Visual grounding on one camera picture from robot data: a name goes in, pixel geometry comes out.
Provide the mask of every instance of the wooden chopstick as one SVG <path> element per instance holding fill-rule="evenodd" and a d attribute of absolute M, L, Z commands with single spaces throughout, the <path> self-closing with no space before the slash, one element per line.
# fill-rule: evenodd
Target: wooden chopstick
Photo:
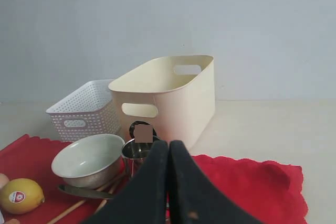
<path fill-rule="evenodd" d="M 96 189 L 96 191 L 103 191 L 106 188 L 108 188 L 109 186 L 111 186 L 113 183 L 115 183 L 115 182 L 119 183 L 124 176 L 125 176 L 125 172 L 122 172 L 121 174 L 117 175 L 116 177 L 114 177 L 113 179 L 111 179 L 110 181 L 108 181 L 107 183 L 105 183 L 104 185 L 102 185 L 101 187 L 99 187 L 98 189 Z M 75 209 L 77 209 L 78 207 L 80 207 L 81 205 L 83 205 L 87 200 L 88 199 L 80 200 L 79 202 L 77 202 L 76 204 L 72 205 L 71 207 L 69 207 L 64 212 L 62 212 L 60 215 L 58 215 L 57 217 L 55 217 L 54 219 L 52 219 L 51 221 L 49 221 L 47 224 L 55 224 L 57 221 L 59 221 L 60 219 L 62 219 L 64 216 L 68 215 L 69 213 L 71 213 L 72 211 L 74 211 Z"/>
<path fill-rule="evenodd" d="M 121 182 L 122 182 L 122 179 L 120 179 L 119 181 L 115 182 L 115 183 L 112 185 L 111 189 L 109 190 L 109 193 L 110 193 L 110 194 L 113 194 L 114 190 L 120 185 Z M 107 202 L 107 200 L 104 199 L 104 200 L 100 203 L 100 205 L 97 207 L 95 213 L 98 212 L 103 206 L 105 206 L 106 202 Z"/>

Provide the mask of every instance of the basket handle hole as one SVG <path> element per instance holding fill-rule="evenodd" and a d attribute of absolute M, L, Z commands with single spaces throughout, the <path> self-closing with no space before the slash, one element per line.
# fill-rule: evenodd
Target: basket handle hole
<path fill-rule="evenodd" d="M 157 107 L 152 104 L 123 103 L 121 109 L 126 115 L 140 118 L 155 118 L 159 113 Z"/>
<path fill-rule="evenodd" d="M 86 122 L 84 120 L 64 120 L 64 126 L 68 128 L 82 128 L 86 126 Z"/>
<path fill-rule="evenodd" d="M 174 73 L 177 75 L 195 74 L 198 75 L 202 72 L 200 65 L 175 65 Z"/>

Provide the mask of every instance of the red napkin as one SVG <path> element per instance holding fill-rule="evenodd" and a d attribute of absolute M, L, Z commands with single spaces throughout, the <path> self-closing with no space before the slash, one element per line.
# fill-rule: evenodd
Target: red napkin
<path fill-rule="evenodd" d="M 23 224 L 45 224 L 81 200 L 58 191 L 57 185 L 63 181 L 50 168 L 56 154 L 69 144 L 24 135 L 0 151 L 0 173 L 10 179 L 35 180 L 46 198 L 41 206 L 24 215 L 10 215 L 3 211 L 5 220 L 16 218 Z M 300 166 L 206 155 L 194 159 L 219 190 L 261 221 L 306 223 L 304 216 L 308 208 L 300 193 L 303 182 Z M 100 202 L 88 200 L 57 223 L 79 223 L 93 214 Z"/>

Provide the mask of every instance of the white table surface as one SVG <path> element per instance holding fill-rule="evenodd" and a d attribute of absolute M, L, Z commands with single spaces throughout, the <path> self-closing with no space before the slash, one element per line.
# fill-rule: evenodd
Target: white table surface
<path fill-rule="evenodd" d="M 0 104 L 0 150 L 26 133 L 58 139 L 45 113 L 52 104 Z M 300 165 L 307 222 L 334 223 L 336 101 L 217 101 L 190 152 Z"/>

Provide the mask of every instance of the cream storage bin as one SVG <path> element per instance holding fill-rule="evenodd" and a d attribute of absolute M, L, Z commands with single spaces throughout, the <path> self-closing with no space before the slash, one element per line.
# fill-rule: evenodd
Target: cream storage bin
<path fill-rule="evenodd" d="M 111 81 L 89 81 L 47 109 L 62 140 L 118 132 L 120 124 L 108 89 Z"/>
<path fill-rule="evenodd" d="M 109 84 L 126 141 L 135 121 L 167 142 L 191 148 L 215 112 L 214 59 L 206 55 L 150 60 Z"/>

